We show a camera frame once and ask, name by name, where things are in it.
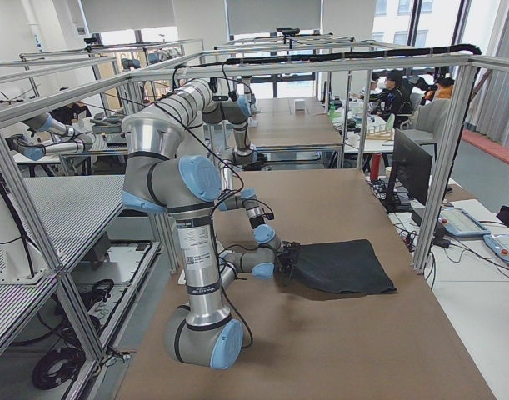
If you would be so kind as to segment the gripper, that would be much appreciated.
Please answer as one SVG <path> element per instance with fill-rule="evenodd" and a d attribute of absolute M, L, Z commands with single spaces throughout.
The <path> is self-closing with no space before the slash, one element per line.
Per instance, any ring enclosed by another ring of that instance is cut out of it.
<path fill-rule="evenodd" d="M 265 213 L 259 206 L 247 208 L 246 211 L 252 229 L 265 223 Z"/>
<path fill-rule="evenodd" d="M 294 268 L 298 261 L 298 245 L 282 245 L 277 251 L 278 271 L 283 276 L 284 285 L 292 279 Z"/>

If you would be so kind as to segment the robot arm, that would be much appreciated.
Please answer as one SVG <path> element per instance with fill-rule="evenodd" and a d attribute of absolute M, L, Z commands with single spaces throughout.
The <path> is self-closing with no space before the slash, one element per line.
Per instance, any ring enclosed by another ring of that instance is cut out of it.
<path fill-rule="evenodd" d="M 210 79 L 208 86 L 212 93 L 211 102 L 202 111 L 202 120 L 209 125 L 227 121 L 232 126 L 235 140 L 235 146 L 226 149 L 221 155 L 221 171 L 224 172 L 225 167 L 231 167 L 231 165 L 244 169 L 255 161 L 255 147 L 248 134 L 248 120 L 252 116 L 249 98 L 238 96 L 232 90 L 229 90 L 226 96 L 222 96 L 219 93 L 216 77 Z M 219 207 L 222 211 L 244 208 L 252 228 L 265 223 L 265 214 L 253 189 L 242 190 L 239 195 L 221 202 Z"/>
<path fill-rule="evenodd" d="M 177 226 L 188 301 L 167 321 L 164 345 L 180 363 L 231 367 L 249 329 L 227 300 L 227 286 L 241 273 L 269 279 L 276 263 L 291 266 L 299 253 L 296 242 L 278 237 L 253 190 L 233 192 L 224 183 L 226 171 L 252 160 L 249 115 L 243 97 L 223 99 L 208 81 L 193 79 L 122 121 L 128 142 L 123 204 L 145 213 L 167 213 Z M 232 125 L 236 146 L 219 165 L 204 155 L 178 151 L 197 120 Z M 257 244 L 253 250 L 218 249 L 213 214 L 219 208 L 247 212 Z"/>

